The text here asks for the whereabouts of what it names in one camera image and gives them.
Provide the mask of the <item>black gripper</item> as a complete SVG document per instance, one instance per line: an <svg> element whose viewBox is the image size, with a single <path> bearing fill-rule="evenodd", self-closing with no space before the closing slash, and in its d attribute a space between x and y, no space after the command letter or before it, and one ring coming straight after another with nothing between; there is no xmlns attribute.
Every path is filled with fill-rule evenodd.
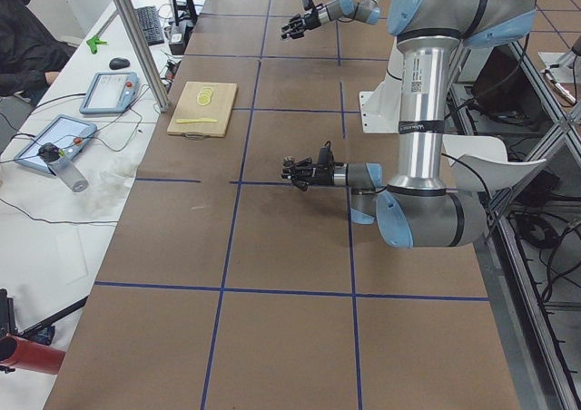
<svg viewBox="0 0 581 410"><path fill-rule="evenodd" d="M295 160L295 164L289 168L282 166L281 177L293 178L291 184L301 191L307 191L310 185L333 186L335 164L313 165L312 158L308 157L300 161Z"/></svg>
<svg viewBox="0 0 581 410"><path fill-rule="evenodd" d="M281 28L281 39L300 39L305 31L313 30L322 26L319 10L310 9L304 15L294 15L287 24Z"/></svg>

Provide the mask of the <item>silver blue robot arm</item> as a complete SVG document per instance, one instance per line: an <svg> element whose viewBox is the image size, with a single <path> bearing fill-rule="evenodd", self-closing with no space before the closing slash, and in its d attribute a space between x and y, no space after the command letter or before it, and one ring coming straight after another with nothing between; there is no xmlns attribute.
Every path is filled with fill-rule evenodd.
<svg viewBox="0 0 581 410"><path fill-rule="evenodd" d="M281 28L281 39L299 39L313 29L333 21L352 21L375 25L380 17L379 0L331 0L316 5L313 0L302 0L303 15L294 15Z"/></svg>
<svg viewBox="0 0 581 410"><path fill-rule="evenodd" d="M376 224L394 248L456 247L485 230L479 200L451 192L439 177L448 65L460 45L514 42L533 26L537 0L392 0L388 30L403 56L397 173L384 181L376 163L344 164L324 145L317 160L283 163L282 177L301 189L347 186L351 217Z"/></svg>

